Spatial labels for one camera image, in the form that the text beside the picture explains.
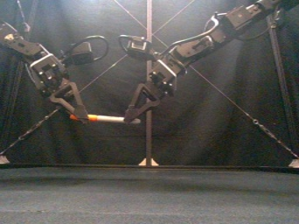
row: metal pole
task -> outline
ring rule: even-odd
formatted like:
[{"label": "metal pole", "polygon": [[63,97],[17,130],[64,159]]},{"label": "metal pole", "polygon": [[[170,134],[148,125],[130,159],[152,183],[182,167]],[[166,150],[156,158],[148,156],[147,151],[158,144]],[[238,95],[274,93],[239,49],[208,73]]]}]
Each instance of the metal pole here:
[{"label": "metal pole", "polygon": [[[152,20],[154,20],[154,3],[152,0],[147,0],[147,40],[152,42]],[[148,74],[152,70],[152,61],[147,61],[146,64],[146,73],[147,73],[147,80],[150,80]],[[147,111],[146,113],[146,166],[152,166],[152,118],[154,114],[152,111]]]},{"label": "metal pole", "polygon": [[291,145],[294,149],[298,149],[299,140],[298,140],[298,134],[295,131],[295,118],[294,118],[291,100],[290,100],[288,89],[286,84],[286,70],[283,66],[280,48],[279,48],[278,37],[276,37],[276,27],[274,27],[272,20],[274,19],[271,17],[267,17],[267,25],[270,26],[268,33],[270,33],[271,45],[272,45],[274,56],[275,56],[275,68],[278,73],[282,97],[284,101],[284,115],[286,115]]}]

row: cable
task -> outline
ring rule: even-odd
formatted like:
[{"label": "cable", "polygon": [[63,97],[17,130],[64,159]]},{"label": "cable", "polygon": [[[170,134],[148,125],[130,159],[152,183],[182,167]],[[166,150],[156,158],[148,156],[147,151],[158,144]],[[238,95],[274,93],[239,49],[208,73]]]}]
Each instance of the cable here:
[{"label": "cable", "polygon": [[73,49],[75,49],[81,43],[87,42],[87,41],[91,41],[91,40],[94,40],[94,39],[100,39],[100,40],[103,40],[103,41],[106,42],[106,45],[107,45],[107,48],[106,48],[106,51],[104,51],[103,55],[99,56],[98,58],[95,58],[95,59],[94,59],[94,62],[98,61],[98,60],[102,60],[102,59],[108,55],[108,41],[107,41],[107,39],[106,39],[104,37],[102,37],[102,36],[88,36],[88,37],[85,37],[84,39],[81,39],[81,40],[80,40],[80,41],[71,47],[71,49],[64,53],[64,54],[67,55],[67,58],[68,58],[68,55],[71,55]]},{"label": "cable", "polygon": [[210,21],[214,22],[214,26],[211,27],[211,29],[208,31],[206,31],[204,33],[202,33],[200,35],[192,37],[192,38],[187,38],[187,39],[183,39],[183,40],[179,40],[176,42],[174,42],[168,47],[167,49],[162,52],[162,55],[166,55],[172,49],[175,46],[180,45],[180,44],[184,44],[187,42],[192,42],[194,40],[198,40],[198,39],[202,39],[203,37],[208,36],[214,31],[215,29],[218,28],[219,24],[220,24],[220,21],[216,19],[216,14],[211,17]]}]

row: vertical rod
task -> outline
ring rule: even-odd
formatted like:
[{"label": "vertical rod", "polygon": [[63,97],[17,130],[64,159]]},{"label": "vertical rod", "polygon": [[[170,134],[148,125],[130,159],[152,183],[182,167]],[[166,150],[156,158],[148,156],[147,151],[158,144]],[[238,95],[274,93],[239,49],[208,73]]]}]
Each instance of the vertical rod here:
[{"label": "vertical rod", "polygon": [[271,17],[267,17],[267,25],[270,26],[268,33],[270,33],[271,45],[272,45],[274,56],[275,56],[275,68],[278,72],[282,97],[284,101],[284,115],[286,115],[291,145],[294,149],[298,149],[299,140],[298,140],[298,134],[295,131],[295,118],[294,118],[291,100],[290,100],[288,89],[286,84],[286,71],[284,71],[280,48],[279,48],[278,37],[276,37],[276,28],[272,28],[272,20],[274,19]]},{"label": "vertical rod", "polygon": [[[154,19],[154,3],[152,0],[147,0],[147,40],[152,42],[152,19]],[[152,61],[147,61],[146,64],[146,73],[147,73],[147,80],[150,80],[150,72],[152,70]],[[146,112],[146,166],[152,166],[152,123],[154,114],[152,110]]]},{"label": "vertical rod", "polygon": [[[29,12],[29,22],[28,25],[29,27],[33,25],[33,20],[35,20],[35,14],[36,14],[36,8],[37,8],[39,0],[32,1],[32,8]],[[13,17],[13,25],[17,26],[19,22],[19,16],[21,15],[21,22],[24,22],[24,12],[23,8],[20,5],[20,2],[17,1],[15,4],[15,17]],[[31,31],[29,30],[21,30],[20,33],[23,34],[23,38],[25,40],[29,40],[31,37]],[[16,103],[16,97],[19,94],[19,87],[20,87],[20,82],[23,78],[23,73],[24,73],[24,63],[21,61],[16,61],[16,58],[12,59],[11,65],[9,65],[9,73],[8,75],[12,76],[8,78],[8,94],[9,94],[9,101],[5,105],[4,108],[4,125],[3,125],[3,133],[0,135],[0,148],[4,149],[8,146],[8,139],[9,139],[9,134],[11,134],[11,128],[12,128],[12,120],[13,120],[13,112],[15,112],[15,103]]]}]

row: black curtain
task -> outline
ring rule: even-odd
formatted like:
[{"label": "black curtain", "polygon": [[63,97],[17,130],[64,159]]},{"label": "black curtain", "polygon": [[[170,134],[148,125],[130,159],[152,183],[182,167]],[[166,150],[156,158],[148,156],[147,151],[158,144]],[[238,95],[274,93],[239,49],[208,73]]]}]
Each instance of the black curtain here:
[{"label": "black curtain", "polygon": [[[15,5],[1,3],[1,18]],[[25,18],[31,3],[21,1]],[[179,39],[203,32],[212,13],[230,11],[252,1],[154,1],[154,48],[164,49]],[[99,62],[69,67],[69,79],[81,89],[90,114],[123,116],[136,90],[146,81],[146,63],[126,56],[118,44],[122,34],[146,36],[146,1],[45,1],[39,2],[31,41],[60,56],[69,44],[90,35],[110,42],[108,56]],[[278,29],[292,113],[298,122],[298,7],[286,13]],[[244,34],[267,28],[260,21]],[[92,43],[95,52],[103,44]],[[1,48],[1,91],[11,79],[8,52]],[[23,73],[12,125],[5,139],[11,143],[55,106],[39,95]],[[8,103],[1,99],[1,108]],[[291,154],[244,115],[244,110],[290,145],[284,102],[276,76],[270,37],[234,40],[219,51],[196,61],[178,79],[175,97],[163,99],[154,110],[154,160],[160,165],[288,165]],[[12,163],[138,165],[146,157],[146,116],[140,125],[73,122],[59,112],[7,153]]]}]

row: black cable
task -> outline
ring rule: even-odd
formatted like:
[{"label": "black cable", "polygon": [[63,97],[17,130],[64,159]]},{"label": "black cable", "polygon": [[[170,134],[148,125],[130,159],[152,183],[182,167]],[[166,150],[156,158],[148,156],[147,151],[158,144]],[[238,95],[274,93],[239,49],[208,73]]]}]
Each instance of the black cable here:
[{"label": "black cable", "polygon": [[94,40],[94,39],[100,39],[100,40],[103,40],[103,41],[106,42],[106,44],[107,44],[107,48],[106,48],[106,51],[104,51],[103,55],[99,56],[98,58],[95,58],[95,59],[94,59],[94,62],[98,61],[98,60],[102,60],[102,59],[108,55],[108,41],[107,41],[107,39],[106,39],[104,37],[102,37],[102,36],[88,36],[88,37],[85,37],[84,39],[81,39],[81,40],[80,40],[80,41],[71,47],[71,49],[64,53],[64,54],[67,55],[67,57],[68,57],[68,55],[71,55],[73,49],[75,49],[81,43],[87,42],[87,41],[91,41],[91,40]]}]

